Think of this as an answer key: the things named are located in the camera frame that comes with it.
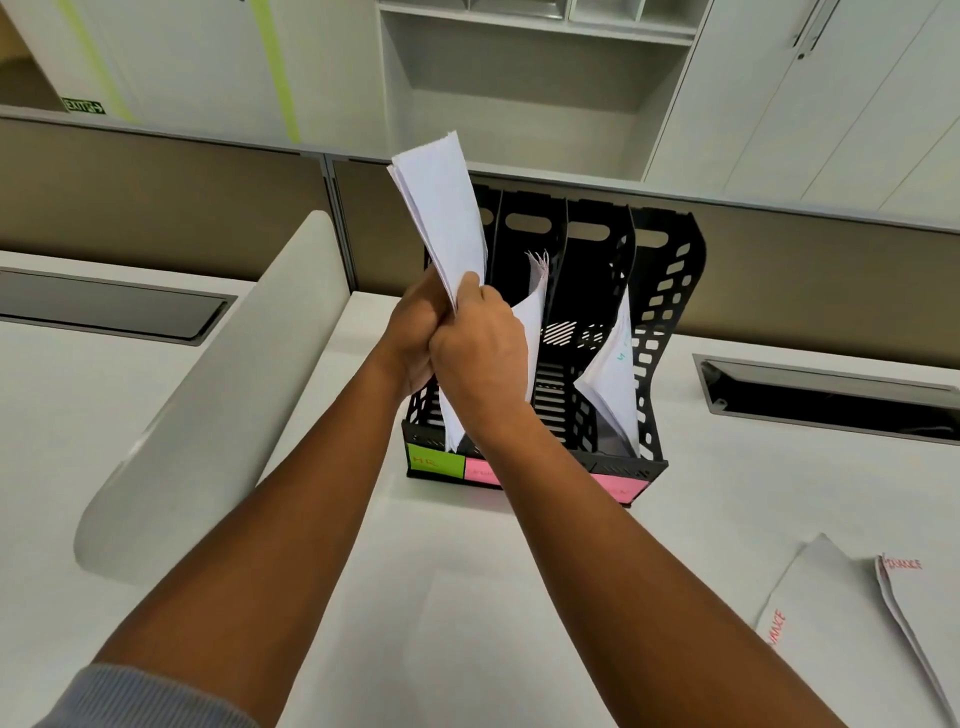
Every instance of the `green exit sign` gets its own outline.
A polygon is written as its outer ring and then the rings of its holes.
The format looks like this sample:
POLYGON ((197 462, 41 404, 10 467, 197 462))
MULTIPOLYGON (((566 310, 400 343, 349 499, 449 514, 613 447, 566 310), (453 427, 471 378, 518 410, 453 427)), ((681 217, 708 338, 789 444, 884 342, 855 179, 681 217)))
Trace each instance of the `green exit sign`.
POLYGON ((104 105, 99 101, 84 101, 83 99, 67 99, 63 98, 63 105, 66 106, 68 111, 83 111, 84 113, 102 113, 106 114, 104 111, 104 105))

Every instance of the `black file organizer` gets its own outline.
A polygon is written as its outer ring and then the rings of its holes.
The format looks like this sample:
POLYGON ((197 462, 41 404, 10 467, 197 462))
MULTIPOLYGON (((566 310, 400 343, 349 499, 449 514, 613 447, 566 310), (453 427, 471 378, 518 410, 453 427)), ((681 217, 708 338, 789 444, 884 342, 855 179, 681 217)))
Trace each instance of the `black file organizer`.
MULTIPOLYGON (((584 468, 629 507, 667 467, 650 402, 650 382, 707 260, 707 247, 693 215, 501 192, 478 184, 474 193, 487 221, 488 282, 507 303, 516 305, 526 297, 527 251, 550 257, 534 409, 584 468), (549 229, 517 230, 507 222, 514 213, 545 218, 549 229), (573 234, 601 234, 586 240, 571 236, 571 227, 573 234), (666 242, 656 248, 638 246, 635 229, 665 233, 666 242), (628 282, 643 457, 597 451, 602 424, 598 427, 593 406, 573 386, 610 333, 628 282)), ((435 378, 410 399, 402 429, 408 476, 499 488, 469 437, 457 452, 444 451, 435 378)))

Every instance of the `hand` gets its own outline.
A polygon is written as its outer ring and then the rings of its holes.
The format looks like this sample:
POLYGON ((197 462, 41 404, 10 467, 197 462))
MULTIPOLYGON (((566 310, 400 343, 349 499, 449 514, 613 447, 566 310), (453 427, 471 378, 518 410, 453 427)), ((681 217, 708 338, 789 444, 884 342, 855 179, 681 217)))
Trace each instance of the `hand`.
POLYGON ((447 314, 430 340, 430 358, 464 429, 479 444, 496 424, 529 407, 523 324, 496 292, 467 273, 457 314, 447 314))
POLYGON ((371 359, 397 377, 403 397, 422 389, 433 376, 428 343, 449 310, 450 299, 431 264, 420 280, 407 288, 373 348, 371 359))

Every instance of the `gray sleeve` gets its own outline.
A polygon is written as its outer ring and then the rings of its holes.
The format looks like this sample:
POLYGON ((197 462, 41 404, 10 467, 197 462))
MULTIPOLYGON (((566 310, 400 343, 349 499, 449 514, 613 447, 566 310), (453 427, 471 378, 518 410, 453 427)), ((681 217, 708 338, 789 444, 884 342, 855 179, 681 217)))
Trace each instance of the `gray sleeve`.
POLYGON ((219 697, 133 667, 89 665, 36 728, 257 728, 219 697))

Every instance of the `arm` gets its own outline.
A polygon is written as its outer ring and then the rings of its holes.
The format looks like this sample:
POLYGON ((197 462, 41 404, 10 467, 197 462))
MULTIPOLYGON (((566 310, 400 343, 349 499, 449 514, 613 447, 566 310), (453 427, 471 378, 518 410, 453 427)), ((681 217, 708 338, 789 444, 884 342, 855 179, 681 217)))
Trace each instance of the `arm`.
POLYGON ((456 320, 430 348, 619 725, 842 726, 542 425, 523 401, 523 327, 496 291, 464 278, 456 320))
POLYGON ((274 726, 367 510, 403 399, 448 306, 430 268, 290 455, 167 574, 98 663, 222 697, 274 726))

